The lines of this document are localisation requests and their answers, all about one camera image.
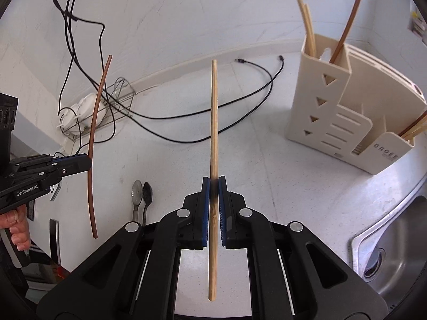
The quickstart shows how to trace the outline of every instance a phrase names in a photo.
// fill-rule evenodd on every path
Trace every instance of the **finger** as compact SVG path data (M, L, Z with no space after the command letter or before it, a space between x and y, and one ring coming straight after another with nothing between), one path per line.
M12 243L15 245L19 245L21 243L25 243L26 241L29 241L29 232L24 233L14 233L12 235Z
M31 241L27 240L24 243L20 243L16 246L16 248L18 249L18 251L22 251L22 250L28 250L29 247L31 247Z
M12 226L18 220L18 212L16 210L8 211L0 215L0 229L5 229Z
M22 206L19 206L16 210L18 211L18 222L20 223L26 218L26 205L23 204Z
M29 231L28 228L28 221L24 220L20 223L16 223L13 226L10 227L9 229L10 233L14 234L14 233L24 233L26 231Z

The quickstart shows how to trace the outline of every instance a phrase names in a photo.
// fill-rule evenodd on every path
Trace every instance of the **beige plastic utensil holder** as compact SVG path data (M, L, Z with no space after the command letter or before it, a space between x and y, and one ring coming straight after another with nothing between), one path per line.
M315 35L301 53L286 137L378 174L413 148L398 136L425 110L419 88L372 55L345 44L335 64L318 58L337 41Z

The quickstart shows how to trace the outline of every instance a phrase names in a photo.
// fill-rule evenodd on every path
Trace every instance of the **wire rack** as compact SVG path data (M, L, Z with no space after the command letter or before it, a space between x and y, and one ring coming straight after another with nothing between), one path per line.
M117 101L121 103L121 104L118 104L116 101L113 101L113 102L112 100L110 101L110 104L112 106L112 111L114 113L114 119L117 122L118 120L125 118L127 115L132 116L129 110L132 106L133 98L136 95L136 91L132 87L132 85L128 82L128 80L123 77L117 78L115 83L110 85L107 88L107 90L113 87L114 87L114 90L112 90L110 94L114 96ZM101 98L101 102L103 103L104 108L101 110L98 110L98 114L103 110L106 110L106 112L105 112L104 118L99 123L99 125L95 128L95 130L102 129L103 127L113 123L112 112L108 106L108 103L103 98ZM86 127L85 122L87 121L88 125L90 125L90 122L92 121L92 116L93 114L91 114L90 116L88 116L83 120L76 121L76 123L73 126L67 128L66 130L61 130L62 133L65 136L67 136L71 141L75 142L76 140L80 139L80 135L78 133L77 134L72 133L71 130L76 131L78 129L77 124L80 124L81 136L83 138L85 135L90 133L90 128Z

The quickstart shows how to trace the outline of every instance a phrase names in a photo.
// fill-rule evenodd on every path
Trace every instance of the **white countertop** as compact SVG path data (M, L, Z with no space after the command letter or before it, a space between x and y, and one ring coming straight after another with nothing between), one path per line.
M393 209L427 171L427 139L376 176L284 138L298 74L299 53L283 54L285 67L273 92L259 110L219 135L219 174L229 191L242 194L246 205L270 221L298 220L349 265L349 240ZM274 74L276 56L251 59ZM135 96L133 109L152 116L189 113L210 107L210 69L187 74ZM247 94L268 77L248 64L219 66L219 103ZM225 127L262 100L268 89L244 102L219 110ZM210 133L210 114L176 121L140 120L170 138L198 139ZM95 140L110 136L97 131ZM200 191L209 175L210 142L178 145L163 141L130 120L120 120L111 141L95 145L93 198L99 238L92 238L88 217L86 173L63 179L57 199L36 200L31 238L49 249L49 219L59 220L63 266L73 270L132 218L130 198L136 179L153 188L147 223L182 207L186 195ZM208 301L208 251L184 250L176 313L205 317L250 315L246 251L219 249L216 302Z

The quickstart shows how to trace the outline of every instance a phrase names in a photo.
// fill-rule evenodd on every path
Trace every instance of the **sink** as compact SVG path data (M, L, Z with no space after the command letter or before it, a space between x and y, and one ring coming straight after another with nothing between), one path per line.
M351 248L354 271L393 309L427 262L427 176Z

